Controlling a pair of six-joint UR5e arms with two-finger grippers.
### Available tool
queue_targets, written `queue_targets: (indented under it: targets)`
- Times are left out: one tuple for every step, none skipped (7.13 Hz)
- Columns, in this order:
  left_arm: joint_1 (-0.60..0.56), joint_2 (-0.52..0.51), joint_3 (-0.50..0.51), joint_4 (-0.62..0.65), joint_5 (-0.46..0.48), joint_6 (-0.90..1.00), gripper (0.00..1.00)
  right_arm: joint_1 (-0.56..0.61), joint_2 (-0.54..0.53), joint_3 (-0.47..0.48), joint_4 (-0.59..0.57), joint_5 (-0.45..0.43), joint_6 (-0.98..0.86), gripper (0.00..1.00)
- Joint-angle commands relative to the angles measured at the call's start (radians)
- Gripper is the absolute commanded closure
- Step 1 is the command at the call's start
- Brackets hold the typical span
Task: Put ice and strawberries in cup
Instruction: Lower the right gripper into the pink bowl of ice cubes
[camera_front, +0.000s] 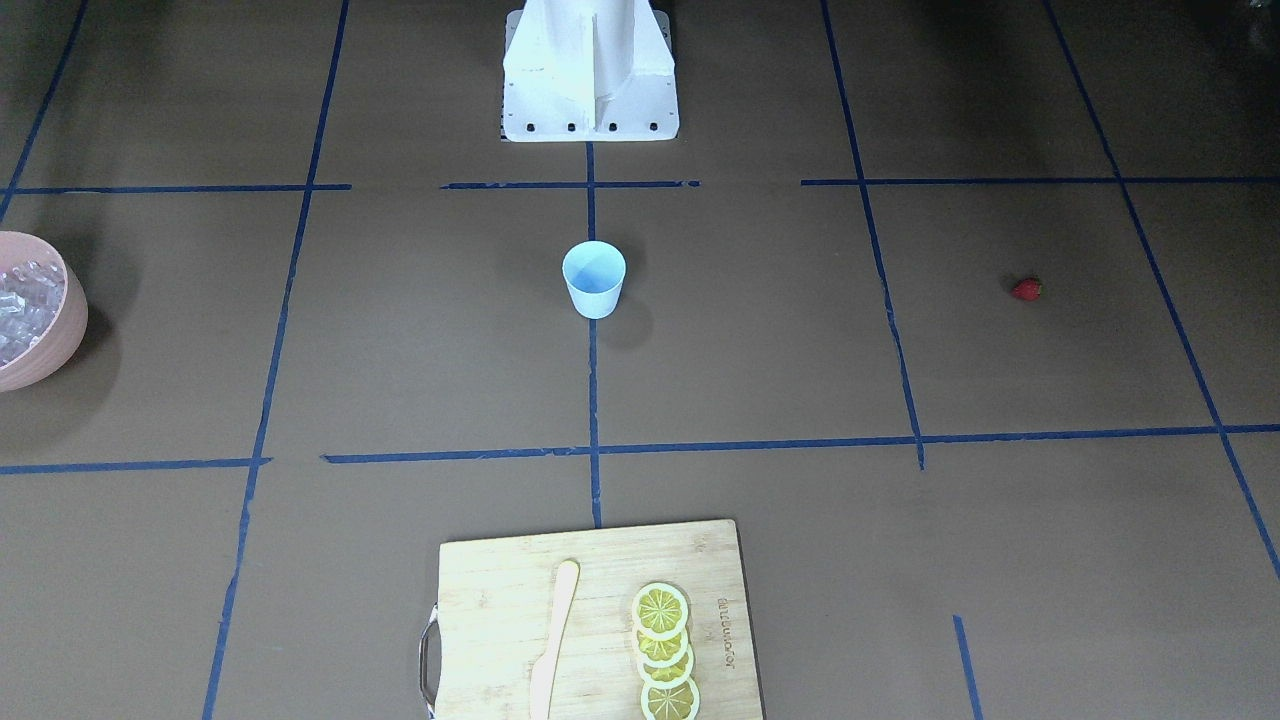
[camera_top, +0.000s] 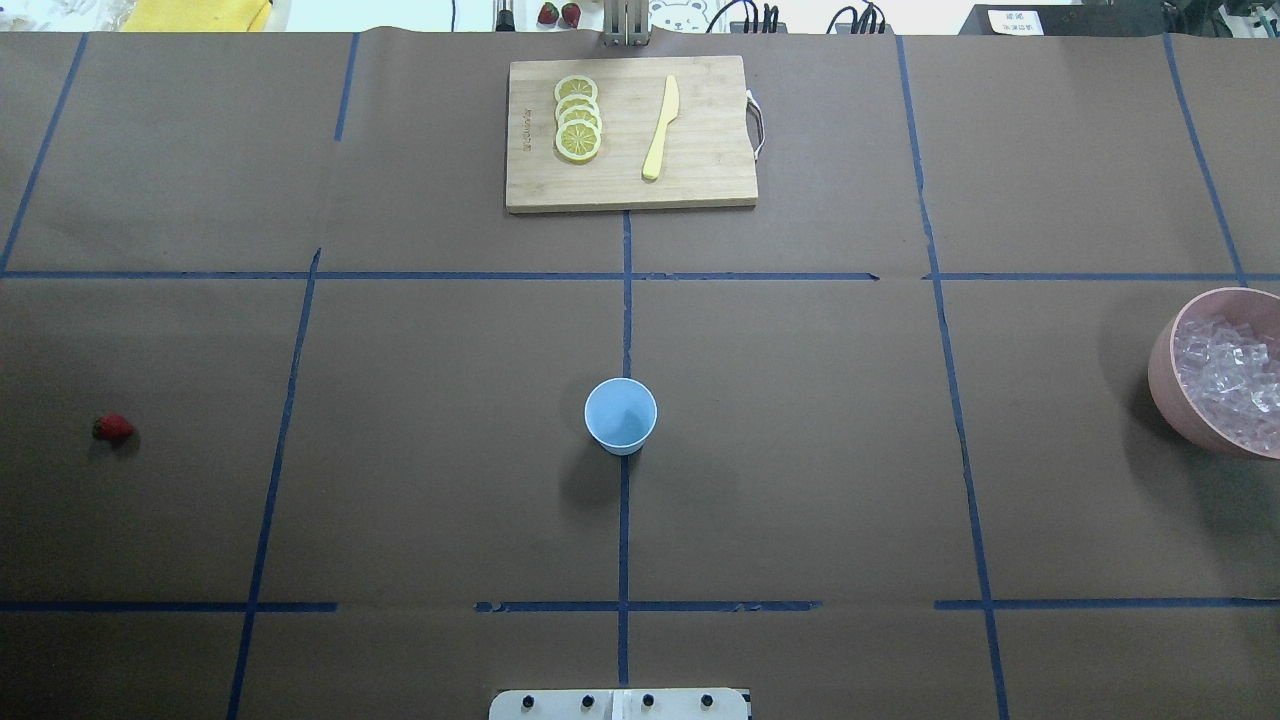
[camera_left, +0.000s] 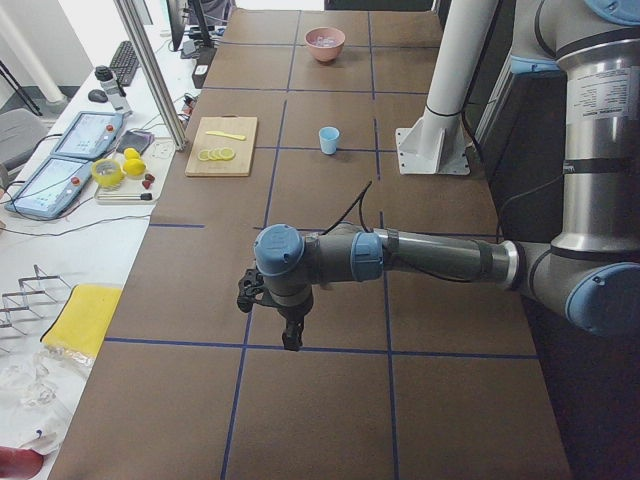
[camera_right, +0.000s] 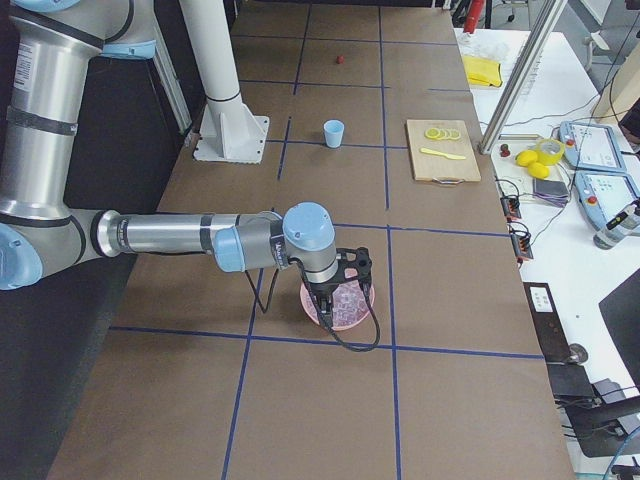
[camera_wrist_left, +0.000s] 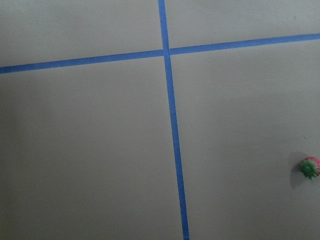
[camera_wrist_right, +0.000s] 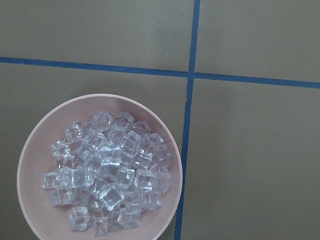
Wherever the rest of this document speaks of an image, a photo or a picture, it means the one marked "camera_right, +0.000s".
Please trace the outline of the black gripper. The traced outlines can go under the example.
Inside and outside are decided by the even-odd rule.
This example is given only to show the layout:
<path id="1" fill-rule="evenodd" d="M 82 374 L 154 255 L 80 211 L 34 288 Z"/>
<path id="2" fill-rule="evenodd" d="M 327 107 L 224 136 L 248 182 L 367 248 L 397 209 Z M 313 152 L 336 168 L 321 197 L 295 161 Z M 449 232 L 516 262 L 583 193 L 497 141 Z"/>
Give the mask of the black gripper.
<path id="1" fill-rule="evenodd" d="M 325 325 L 333 324 L 333 293 L 338 289 L 340 283 L 337 281 L 327 281 L 305 283 L 311 301 L 316 310 L 316 316 L 322 318 Z"/>

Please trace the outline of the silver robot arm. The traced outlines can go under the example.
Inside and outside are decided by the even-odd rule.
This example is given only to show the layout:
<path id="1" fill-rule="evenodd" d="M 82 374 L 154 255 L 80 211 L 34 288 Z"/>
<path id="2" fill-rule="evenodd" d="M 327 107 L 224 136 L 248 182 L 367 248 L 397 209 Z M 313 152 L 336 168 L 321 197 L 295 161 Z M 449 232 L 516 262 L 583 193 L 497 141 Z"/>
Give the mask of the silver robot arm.
<path id="1" fill-rule="evenodd" d="M 20 34 L 1 165 L 1 286 L 32 285 L 73 265 L 122 253 L 214 256 L 226 272 L 296 265 L 318 320 L 331 328 L 345 257 L 326 209 L 284 215 L 153 214 L 71 209 L 64 192 L 89 61 L 155 55 L 150 1 L 14 1 Z"/>

